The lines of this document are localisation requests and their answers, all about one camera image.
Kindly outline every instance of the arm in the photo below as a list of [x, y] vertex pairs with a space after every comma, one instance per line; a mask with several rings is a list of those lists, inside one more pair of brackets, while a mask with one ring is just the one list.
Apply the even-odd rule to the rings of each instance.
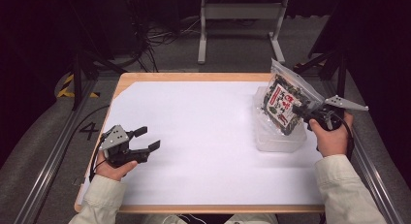
[[[351, 128], [353, 116], [346, 113], [344, 119]], [[328, 223], [386, 223], [345, 156], [348, 138], [345, 127], [325, 131], [315, 120], [310, 120], [310, 126], [324, 157], [316, 163], [315, 172]]]
[[[97, 164], [105, 160], [103, 152], [99, 152]], [[126, 190], [126, 184], [120, 180], [136, 166], [136, 161], [117, 169], [112, 168], [107, 162], [98, 166], [96, 175], [84, 195], [81, 211], [73, 217], [70, 224], [115, 223], [115, 216]]]

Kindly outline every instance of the white jacket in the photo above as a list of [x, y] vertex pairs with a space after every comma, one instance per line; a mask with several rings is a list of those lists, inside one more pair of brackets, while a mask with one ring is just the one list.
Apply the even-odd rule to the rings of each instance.
[[[386, 223], [369, 191], [345, 155], [333, 155], [315, 164], [317, 184], [326, 206], [327, 223]], [[126, 185], [95, 175], [70, 224], [115, 223]], [[185, 224], [174, 214], [148, 215], [144, 224]], [[273, 224], [273, 213], [236, 214], [226, 224]]]

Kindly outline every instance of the hand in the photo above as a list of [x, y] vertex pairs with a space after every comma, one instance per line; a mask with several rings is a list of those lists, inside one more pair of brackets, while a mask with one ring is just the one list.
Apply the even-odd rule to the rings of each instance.
[[[103, 151], [99, 151], [99, 154], [97, 156], [97, 164], [103, 162], [106, 160], [106, 157], [104, 156]], [[119, 168], [113, 168], [110, 166], [108, 162], [104, 162], [100, 164], [97, 169], [96, 169], [96, 174], [100, 176], [104, 176], [107, 178], [111, 178], [113, 180], [120, 181], [127, 173], [132, 171], [134, 168], [137, 166], [137, 161], [131, 161]]]
[[[344, 113], [344, 120], [350, 130], [353, 126], [354, 116], [348, 112]], [[327, 157], [335, 154], [346, 154], [348, 144], [348, 133], [344, 125], [332, 131], [324, 130], [315, 119], [310, 119], [309, 124], [317, 137], [318, 150]]]

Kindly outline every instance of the white paper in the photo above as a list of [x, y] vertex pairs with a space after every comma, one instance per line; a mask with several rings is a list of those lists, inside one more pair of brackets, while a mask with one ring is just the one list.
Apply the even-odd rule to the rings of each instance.
[[[138, 81], [111, 104], [104, 131], [148, 127], [130, 148], [161, 146], [122, 181], [123, 205], [321, 205], [316, 139], [293, 153], [259, 151], [253, 95], [266, 82]], [[77, 200], [88, 187], [88, 179]]]

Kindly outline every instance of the person's sleeve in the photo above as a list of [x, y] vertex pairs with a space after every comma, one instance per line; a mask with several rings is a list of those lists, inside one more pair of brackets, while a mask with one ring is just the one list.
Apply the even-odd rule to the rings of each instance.
[[315, 173], [327, 223], [386, 223], [345, 155], [321, 159], [315, 164]]
[[84, 194], [81, 211], [69, 224], [115, 223], [125, 190], [126, 184], [95, 175]]

